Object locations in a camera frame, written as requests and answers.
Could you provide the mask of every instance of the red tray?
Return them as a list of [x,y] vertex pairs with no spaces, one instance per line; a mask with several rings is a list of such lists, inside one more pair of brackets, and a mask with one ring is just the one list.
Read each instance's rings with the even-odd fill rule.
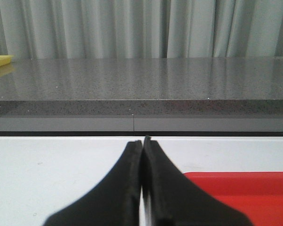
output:
[[283,226],[283,172],[189,172],[185,176],[246,214],[255,226]]

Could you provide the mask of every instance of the black rubber tip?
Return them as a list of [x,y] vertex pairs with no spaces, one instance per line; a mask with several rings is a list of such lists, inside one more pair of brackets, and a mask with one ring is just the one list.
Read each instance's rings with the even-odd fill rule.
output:
[[142,187],[146,217],[153,226],[252,226],[241,212],[189,181],[157,141],[146,137]]
[[111,171],[82,198],[44,226],[137,226],[141,193],[141,141],[129,142]]

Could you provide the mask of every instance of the gray countertop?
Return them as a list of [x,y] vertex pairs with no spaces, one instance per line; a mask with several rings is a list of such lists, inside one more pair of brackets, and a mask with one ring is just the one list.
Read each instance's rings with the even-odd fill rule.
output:
[[44,59],[0,67],[0,117],[35,115],[283,117],[283,57]]

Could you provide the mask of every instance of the white table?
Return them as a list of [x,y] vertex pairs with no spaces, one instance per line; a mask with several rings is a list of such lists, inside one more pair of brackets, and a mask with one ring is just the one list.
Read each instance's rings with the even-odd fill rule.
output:
[[[94,187],[137,139],[0,137],[0,226],[42,225]],[[283,171],[283,137],[152,139],[182,172]]]

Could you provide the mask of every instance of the white curtain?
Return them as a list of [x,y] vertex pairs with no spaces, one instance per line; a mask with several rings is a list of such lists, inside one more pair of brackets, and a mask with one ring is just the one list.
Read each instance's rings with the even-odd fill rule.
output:
[[283,56],[283,0],[0,0],[0,54]]

